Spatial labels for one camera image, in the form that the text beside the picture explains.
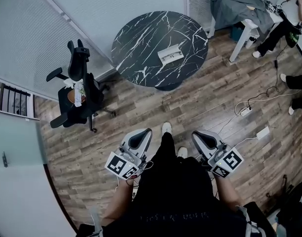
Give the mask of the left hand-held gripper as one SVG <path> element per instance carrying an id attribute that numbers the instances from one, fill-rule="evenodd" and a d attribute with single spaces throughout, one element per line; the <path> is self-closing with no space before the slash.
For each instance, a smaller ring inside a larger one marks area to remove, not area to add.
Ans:
<path id="1" fill-rule="evenodd" d="M 136 178 L 146 164 L 146 152 L 151 139 L 150 128 L 127 133 L 117 149 L 110 153 L 105 169 L 122 180 Z"/>

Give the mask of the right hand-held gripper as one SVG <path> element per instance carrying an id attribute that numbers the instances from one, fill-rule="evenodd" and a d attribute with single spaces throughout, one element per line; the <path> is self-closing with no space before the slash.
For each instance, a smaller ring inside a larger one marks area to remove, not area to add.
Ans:
<path id="1" fill-rule="evenodd" d="M 215 132 L 196 130 L 191 138 L 201 155 L 201 165 L 219 177 L 229 177 L 244 162 L 239 151 Z"/>

